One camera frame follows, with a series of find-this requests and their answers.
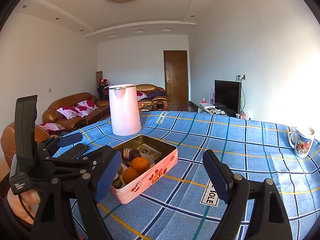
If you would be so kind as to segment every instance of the human hand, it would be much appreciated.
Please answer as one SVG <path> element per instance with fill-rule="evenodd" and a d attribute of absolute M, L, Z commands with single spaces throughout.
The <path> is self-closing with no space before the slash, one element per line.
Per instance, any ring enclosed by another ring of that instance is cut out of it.
<path fill-rule="evenodd" d="M 36 205 L 40 203 L 40 197 L 35 189 L 28 190 L 24 193 L 21 193 L 21 198 L 26 206 L 26 209 L 31 213 L 33 217 L 35 217 L 35 213 L 32 211 L 31 206 Z M 19 197 L 17 195 L 14 195 L 12 193 L 12 190 L 10 189 L 7 194 L 7 200 L 9 203 L 9 206 L 12 210 L 12 212 L 18 217 L 24 220 L 25 222 L 29 224 L 33 224 L 33 220 L 31 217 L 28 216 L 28 214 L 23 209 Z"/>

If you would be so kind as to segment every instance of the orange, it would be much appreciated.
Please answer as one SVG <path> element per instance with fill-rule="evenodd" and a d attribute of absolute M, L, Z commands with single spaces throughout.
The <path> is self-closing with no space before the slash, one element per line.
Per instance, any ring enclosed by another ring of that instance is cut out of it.
<path fill-rule="evenodd" d="M 150 163 L 146 158 L 136 157 L 131 161 L 131 168 L 135 169 L 139 175 L 150 168 Z"/>
<path fill-rule="evenodd" d="M 131 168 L 126 169 L 122 174 L 122 179 L 127 184 L 136 179 L 137 177 L 139 177 L 138 172 Z"/>

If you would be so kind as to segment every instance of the blue gripper pad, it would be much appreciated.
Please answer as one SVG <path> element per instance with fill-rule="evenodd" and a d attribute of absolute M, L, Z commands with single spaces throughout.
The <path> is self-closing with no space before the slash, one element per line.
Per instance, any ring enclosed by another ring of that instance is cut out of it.
<path fill-rule="evenodd" d="M 82 133 L 74 133 L 71 135 L 67 135 L 65 137 L 61 137 L 59 142 L 58 142 L 58 146 L 59 147 L 66 147 L 68 145 L 77 143 L 77 142 L 81 142 L 83 139 L 83 135 Z"/>
<path fill-rule="evenodd" d="M 212 150 L 206 150 L 202 157 L 203 166 L 217 191 L 218 197 L 226 204 L 231 200 L 233 179 Z"/>
<path fill-rule="evenodd" d="M 102 199 L 106 198 L 109 192 L 109 189 L 111 187 L 111 184 L 115 178 L 115 175 L 119 170 L 120 165 L 121 165 L 121 153 L 117 151 L 116 154 L 113 156 L 113 158 L 109 161 L 109 164 L 106 166 L 104 172 L 102 173 L 97 183 L 97 191 L 94 198 L 98 203 Z"/>

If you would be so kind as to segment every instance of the television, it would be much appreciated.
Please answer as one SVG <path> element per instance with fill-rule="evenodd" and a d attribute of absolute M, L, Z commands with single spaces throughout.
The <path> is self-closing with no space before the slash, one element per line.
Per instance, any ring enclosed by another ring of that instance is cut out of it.
<path fill-rule="evenodd" d="M 214 81 L 214 105 L 221 110 L 240 114 L 241 83 L 235 81 Z"/>

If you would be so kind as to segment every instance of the newspaper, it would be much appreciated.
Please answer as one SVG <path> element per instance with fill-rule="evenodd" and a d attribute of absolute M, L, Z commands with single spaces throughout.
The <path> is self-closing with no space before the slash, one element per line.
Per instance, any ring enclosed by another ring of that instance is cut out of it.
<path fill-rule="evenodd" d="M 155 164 L 156 158 L 158 158 L 161 155 L 161 152 L 158 152 L 157 150 L 153 149 L 145 143 L 140 144 L 136 149 L 140 152 L 141 157 L 144 157 L 148 160 L 148 162 L 150 163 L 150 167 L 152 167 Z M 131 167 L 130 160 L 122 160 L 122 163 L 128 168 Z"/>

